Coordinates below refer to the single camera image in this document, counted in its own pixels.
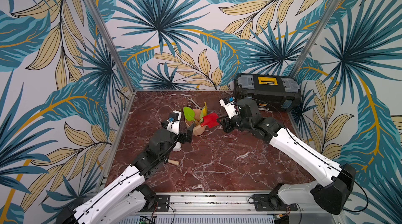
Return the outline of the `terracotta plastic flower pot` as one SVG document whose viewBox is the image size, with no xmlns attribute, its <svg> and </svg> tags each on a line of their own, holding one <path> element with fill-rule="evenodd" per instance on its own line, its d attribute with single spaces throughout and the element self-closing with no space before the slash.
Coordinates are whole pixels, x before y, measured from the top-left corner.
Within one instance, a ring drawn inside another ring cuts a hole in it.
<svg viewBox="0 0 402 224">
<path fill-rule="evenodd" d="M 200 109 L 193 109 L 193 110 L 195 111 L 195 119 L 196 120 L 195 121 L 187 121 L 185 119 L 185 123 L 186 123 L 188 128 L 191 126 L 192 123 L 195 123 L 195 127 L 194 127 L 194 130 L 193 130 L 193 135 L 194 136 L 200 136 L 200 135 L 202 135 L 204 133 L 204 131 L 206 129 L 206 126 L 204 126 L 204 127 L 200 126 L 200 114 L 201 114 L 202 110 L 200 110 Z"/>
</svg>

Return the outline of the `yellow toy shovel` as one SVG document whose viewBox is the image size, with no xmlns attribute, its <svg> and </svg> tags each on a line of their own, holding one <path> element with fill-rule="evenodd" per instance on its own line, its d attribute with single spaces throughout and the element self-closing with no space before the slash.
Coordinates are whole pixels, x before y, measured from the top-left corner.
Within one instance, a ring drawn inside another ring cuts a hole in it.
<svg viewBox="0 0 402 224">
<path fill-rule="evenodd" d="M 206 115 L 207 115 L 208 109 L 207 109 L 207 103 L 206 102 L 204 102 L 204 107 L 202 108 L 202 110 L 204 110 Z"/>
</svg>

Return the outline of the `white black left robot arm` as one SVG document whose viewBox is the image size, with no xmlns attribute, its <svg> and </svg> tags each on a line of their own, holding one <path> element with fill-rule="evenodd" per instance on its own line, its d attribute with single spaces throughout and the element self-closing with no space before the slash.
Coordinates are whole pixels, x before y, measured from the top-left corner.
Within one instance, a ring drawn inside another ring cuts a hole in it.
<svg viewBox="0 0 402 224">
<path fill-rule="evenodd" d="M 150 138 L 144 150 L 101 192 L 57 216 L 58 224 L 116 224 L 134 212 L 151 208 L 156 194 L 145 184 L 156 174 L 177 143 L 192 141 L 194 126 L 180 132 L 180 123 L 170 122 Z"/>
</svg>

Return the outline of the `green toy trowel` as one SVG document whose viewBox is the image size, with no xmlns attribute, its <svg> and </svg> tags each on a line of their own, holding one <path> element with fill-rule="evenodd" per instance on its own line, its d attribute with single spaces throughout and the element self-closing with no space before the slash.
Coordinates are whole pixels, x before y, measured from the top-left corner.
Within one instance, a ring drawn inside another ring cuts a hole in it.
<svg viewBox="0 0 402 224">
<path fill-rule="evenodd" d="M 195 111 L 190 107 L 184 107 L 183 113 L 187 121 L 195 121 Z"/>
</svg>

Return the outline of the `red toy shovel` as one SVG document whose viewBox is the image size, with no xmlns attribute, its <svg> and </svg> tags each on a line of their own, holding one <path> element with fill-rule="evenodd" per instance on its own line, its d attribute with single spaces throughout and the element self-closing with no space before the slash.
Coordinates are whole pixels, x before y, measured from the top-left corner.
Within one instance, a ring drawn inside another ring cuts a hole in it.
<svg viewBox="0 0 402 224">
<path fill-rule="evenodd" d="M 216 113 L 210 113 L 203 117 L 204 121 L 200 122 L 200 126 L 208 126 L 209 128 L 214 128 L 219 125 L 219 116 Z"/>
</svg>

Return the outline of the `green toy rake wooden handle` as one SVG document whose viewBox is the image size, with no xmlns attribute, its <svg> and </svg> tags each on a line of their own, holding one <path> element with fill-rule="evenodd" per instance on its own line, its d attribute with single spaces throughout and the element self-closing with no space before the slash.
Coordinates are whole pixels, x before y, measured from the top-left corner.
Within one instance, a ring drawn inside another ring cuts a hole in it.
<svg viewBox="0 0 402 224">
<path fill-rule="evenodd" d="M 175 166 L 179 166 L 179 165 L 180 165 L 180 162 L 179 162 L 179 161 L 171 160 L 171 159 L 168 159 L 167 163 L 172 164 L 172 165 L 175 165 Z"/>
</svg>

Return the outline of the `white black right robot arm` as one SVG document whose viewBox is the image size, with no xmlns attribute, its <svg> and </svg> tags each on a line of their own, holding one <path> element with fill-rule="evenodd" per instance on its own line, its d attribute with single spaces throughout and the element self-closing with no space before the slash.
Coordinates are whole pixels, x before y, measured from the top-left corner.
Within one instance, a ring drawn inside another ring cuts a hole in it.
<svg viewBox="0 0 402 224">
<path fill-rule="evenodd" d="M 223 98 L 220 105 L 227 115 L 217 119 L 224 132 L 247 131 L 284 152 L 304 168 L 315 180 L 305 184 L 279 184 L 270 196 L 283 205 L 314 204 L 338 215 L 343 211 L 355 184 L 356 170 L 323 156 L 291 133 L 273 117 L 263 117 L 256 101 Z"/>
</svg>

